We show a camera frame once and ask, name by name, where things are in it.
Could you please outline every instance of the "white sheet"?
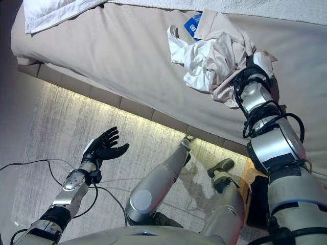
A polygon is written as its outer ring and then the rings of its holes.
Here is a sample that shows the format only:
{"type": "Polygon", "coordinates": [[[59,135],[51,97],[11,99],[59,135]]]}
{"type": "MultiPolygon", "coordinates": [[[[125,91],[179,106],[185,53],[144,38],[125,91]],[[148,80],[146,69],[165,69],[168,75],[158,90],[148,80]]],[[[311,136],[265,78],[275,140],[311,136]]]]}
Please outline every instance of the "white sheet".
{"type": "MultiPolygon", "coordinates": [[[[24,0],[25,33],[36,33],[55,26],[106,0],[24,0]]],[[[326,0],[112,0],[108,2],[165,9],[205,8],[222,13],[246,14],[327,25],[326,0]]]]}
{"type": "Polygon", "coordinates": [[[53,27],[106,0],[24,0],[25,33],[53,27]]]}

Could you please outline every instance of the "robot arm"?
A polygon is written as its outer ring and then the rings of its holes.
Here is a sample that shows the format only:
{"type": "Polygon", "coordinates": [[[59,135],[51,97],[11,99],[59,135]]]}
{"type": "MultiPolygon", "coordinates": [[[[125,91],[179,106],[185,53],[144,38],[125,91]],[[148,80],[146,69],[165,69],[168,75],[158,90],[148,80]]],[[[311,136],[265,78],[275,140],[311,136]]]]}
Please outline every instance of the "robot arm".
{"type": "Polygon", "coordinates": [[[251,137],[248,153],[256,169],[269,177],[271,240],[273,244],[324,244],[327,195],[306,167],[303,123],[296,115],[284,113],[272,99],[272,79],[253,60],[248,59],[233,84],[236,101],[247,118],[243,137],[251,137]],[[287,117],[299,123],[300,137],[287,117]]]}
{"type": "Polygon", "coordinates": [[[44,245],[59,242],[67,224],[77,214],[90,184],[101,181],[100,167],[103,160],[117,158],[127,151],[129,144],[113,148],[118,138],[117,127],[114,127],[89,143],[80,167],[70,172],[62,184],[61,192],[45,214],[15,244],[44,245]]]}

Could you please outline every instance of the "carpet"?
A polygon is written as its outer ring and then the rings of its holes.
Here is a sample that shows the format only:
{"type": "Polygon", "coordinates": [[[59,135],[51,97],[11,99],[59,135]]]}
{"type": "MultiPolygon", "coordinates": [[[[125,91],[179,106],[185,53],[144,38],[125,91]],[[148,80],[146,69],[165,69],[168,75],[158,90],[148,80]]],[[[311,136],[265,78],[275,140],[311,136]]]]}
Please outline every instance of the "carpet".
{"type": "MultiPolygon", "coordinates": [[[[130,148],[122,157],[103,163],[99,186],[112,191],[125,206],[136,184],[169,156],[185,136],[183,133],[45,83],[34,111],[24,161],[60,158],[77,168],[90,139],[113,126],[120,131],[119,144],[130,143],[130,148]]],[[[219,199],[206,170],[225,158],[235,161],[230,173],[238,181],[253,175],[255,170],[247,157],[205,141],[196,139],[191,148],[190,162],[158,210],[186,229],[199,232],[219,199]]],[[[56,178],[63,182],[71,167],[58,160],[52,160],[51,165],[56,178]]],[[[27,228],[47,210],[60,186],[51,178],[46,163],[21,168],[12,220],[27,228]]],[[[91,205],[94,197],[95,191],[90,189],[82,201],[80,213],[91,205]]],[[[123,218],[118,204],[99,190],[94,207],[69,223],[61,241],[121,227],[123,218]]],[[[238,244],[247,244],[263,234],[261,230],[244,227],[238,244]]]]}

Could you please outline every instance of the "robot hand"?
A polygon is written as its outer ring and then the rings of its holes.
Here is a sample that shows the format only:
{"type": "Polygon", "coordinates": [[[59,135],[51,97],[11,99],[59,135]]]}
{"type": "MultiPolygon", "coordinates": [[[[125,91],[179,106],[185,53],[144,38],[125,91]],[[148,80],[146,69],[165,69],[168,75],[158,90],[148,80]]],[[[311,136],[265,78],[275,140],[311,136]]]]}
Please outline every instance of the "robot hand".
{"type": "Polygon", "coordinates": [[[113,148],[114,145],[118,144],[118,139],[117,127],[113,127],[92,140],[84,151],[82,163],[85,161],[92,162],[99,169],[103,160],[120,157],[127,151],[129,144],[113,148]]]}

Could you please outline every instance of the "mattress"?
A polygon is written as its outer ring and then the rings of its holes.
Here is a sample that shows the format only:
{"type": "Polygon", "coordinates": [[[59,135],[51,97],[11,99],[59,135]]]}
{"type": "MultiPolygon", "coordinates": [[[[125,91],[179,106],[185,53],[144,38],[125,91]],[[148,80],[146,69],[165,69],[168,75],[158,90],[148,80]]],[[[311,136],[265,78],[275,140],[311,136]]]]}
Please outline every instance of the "mattress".
{"type": "MultiPolygon", "coordinates": [[[[177,25],[179,36],[191,43],[183,24],[197,13],[106,3],[48,30],[26,35],[21,7],[12,28],[12,50],[19,64],[41,61],[68,68],[188,125],[245,145],[248,139],[242,138],[242,112],[185,86],[184,68],[170,62],[167,28],[177,25]]],[[[313,172],[327,179],[327,27],[227,16],[248,33],[257,48],[278,58],[279,103],[303,120],[304,145],[313,172]]],[[[297,124],[291,124],[298,132],[297,124]]]]}

